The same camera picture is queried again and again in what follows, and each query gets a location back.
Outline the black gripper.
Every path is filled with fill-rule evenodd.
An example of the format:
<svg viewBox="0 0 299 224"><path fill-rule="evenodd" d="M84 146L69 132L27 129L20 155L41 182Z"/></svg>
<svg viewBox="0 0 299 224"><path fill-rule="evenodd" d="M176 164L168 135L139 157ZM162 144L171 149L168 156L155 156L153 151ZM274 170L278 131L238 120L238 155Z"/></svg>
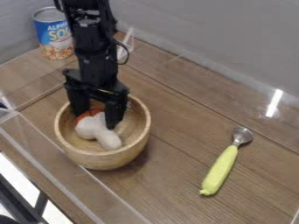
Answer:
<svg viewBox="0 0 299 224"><path fill-rule="evenodd" d="M128 87L117 78L116 52L76 52L79 68L65 68L64 87L75 116L89 110L89 100L105 103L107 128L112 130L127 112Z"/></svg>

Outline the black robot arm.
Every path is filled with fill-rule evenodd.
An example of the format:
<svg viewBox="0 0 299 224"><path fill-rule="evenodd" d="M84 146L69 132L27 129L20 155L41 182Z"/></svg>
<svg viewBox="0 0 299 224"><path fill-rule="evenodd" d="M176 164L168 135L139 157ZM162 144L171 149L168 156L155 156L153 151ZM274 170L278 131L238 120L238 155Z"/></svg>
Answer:
<svg viewBox="0 0 299 224"><path fill-rule="evenodd" d="M56 10L64 14L79 67L65 68L64 88L76 116L91 109L93 100L104 103L108 129L123 121L127 112L129 88L117 79L117 49L125 45L115 39L117 20L108 0L53 0Z"/></svg>

